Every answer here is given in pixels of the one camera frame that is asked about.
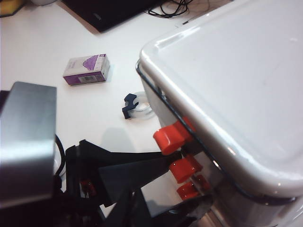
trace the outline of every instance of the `printed label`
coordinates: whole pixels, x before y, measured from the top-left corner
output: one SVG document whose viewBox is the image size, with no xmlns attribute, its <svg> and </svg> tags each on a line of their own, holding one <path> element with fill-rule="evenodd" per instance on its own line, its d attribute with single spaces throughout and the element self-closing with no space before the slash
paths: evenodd
<svg viewBox="0 0 303 227">
<path fill-rule="evenodd" d="M 79 77 L 78 79 L 80 80 L 81 83 L 89 83 L 89 82 L 97 81 L 97 78 L 95 76 Z"/>
</svg>

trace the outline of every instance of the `clear tape roll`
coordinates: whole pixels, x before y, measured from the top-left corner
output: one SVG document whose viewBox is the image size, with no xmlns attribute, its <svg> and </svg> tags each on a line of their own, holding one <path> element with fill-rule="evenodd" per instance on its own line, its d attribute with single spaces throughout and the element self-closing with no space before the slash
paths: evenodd
<svg viewBox="0 0 303 227">
<path fill-rule="evenodd" d="M 146 93 L 141 91 L 134 93 L 134 95 L 137 96 L 137 98 L 134 99 L 134 103 L 139 104 L 133 110 L 128 111 L 129 116 L 131 118 L 139 118 L 144 120 L 152 118 L 155 115 L 155 112 L 148 103 Z"/>
</svg>

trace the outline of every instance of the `small purple box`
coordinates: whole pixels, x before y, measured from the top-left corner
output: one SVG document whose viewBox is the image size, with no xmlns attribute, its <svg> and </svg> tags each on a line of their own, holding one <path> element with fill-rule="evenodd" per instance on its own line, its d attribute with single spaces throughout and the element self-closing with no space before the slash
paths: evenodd
<svg viewBox="0 0 303 227">
<path fill-rule="evenodd" d="M 67 64 L 63 78 L 69 85 L 105 81 L 109 70 L 106 54 L 72 58 Z"/>
</svg>

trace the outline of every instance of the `red part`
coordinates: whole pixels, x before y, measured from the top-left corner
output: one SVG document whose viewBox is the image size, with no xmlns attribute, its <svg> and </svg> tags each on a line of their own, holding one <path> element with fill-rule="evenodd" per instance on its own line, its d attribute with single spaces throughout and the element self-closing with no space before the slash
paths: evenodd
<svg viewBox="0 0 303 227">
<path fill-rule="evenodd" d="M 194 126 L 189 122 L 187 117 L 183 117 L 183 120 L 193 131 L 196 131 Z M 189 134 L 189 132 L 186 130 L 183 124 L 181 124 L 180 121 L 175 122 L 174 126 L 177 128 L 177 130 L 180 132 L 180 134 L 183 136 L 186 142 L 190 142 L 193 140 L 193 137 Z"/>
<path fill-rule="evenodd" d="M 182 200 L 193 198 L 199 195 L 199 192 L 191 181 L 179 187 L 177 189 L 177 193 L 179 194 Z"/>
<path fill-rule="evenodd" d="M 184 121 L 192 130 L 194 127 L 190 124 L 186 117 Z M 190 142 L 193 138 L 181 124 L 177 121 L 174 124 L 163 127 L 156 131 L 153 135 L 163 155 L 170 155 L 178 148 L 182 147 L 186 142 Z"/>
<path fill-rule="evenodd" d="M 184 137 L 174 127 L 169 125 L 159 129 L 153 135 L 163 155 L 170 155 L 185 144 Z"/>
<path fill-rule="evenodd" d="M 189 155 L 186 155 L 185 157 L 189 162 L 190 164 L 196 169 L 196 172 L 199 172 L 203 169 L 203 166 L 200 165 L 200 163 L 198 163 L 198 161 L 194 158 L 193 155 L 189 154 Z"/>
<path fill-rule="evenodd" d="M 204 191 L 208 191 L 211 189 L 209 182 L 202 175 L 198 175 L 196 179 L 198 180 L 199 184 L 201 185 L 201 188 Z"/>
<path fill-rule="evenodd" d="M 81 181 L 80 184 L 84 194 L 88 194 L 89 197 L 97 195 L 96 189 L 90 180 Z"/>
<path fill-rule="evenodd" d="M 174 161 L 169 169 L 178 183 L 183 183 L 196 172 L 196 168 L 186 158 Z"/>
</svg>

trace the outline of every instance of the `black laptop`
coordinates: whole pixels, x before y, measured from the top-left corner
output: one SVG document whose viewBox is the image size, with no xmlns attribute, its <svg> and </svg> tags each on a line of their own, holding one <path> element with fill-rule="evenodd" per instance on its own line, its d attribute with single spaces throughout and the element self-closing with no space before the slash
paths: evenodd
<svg viewBox="0 0 303 227">
<path fill-rule="evenodd" d="M 65 5 L 100 32 L 160 2 L 163 0 L 63 0 Z"/>
</svg>

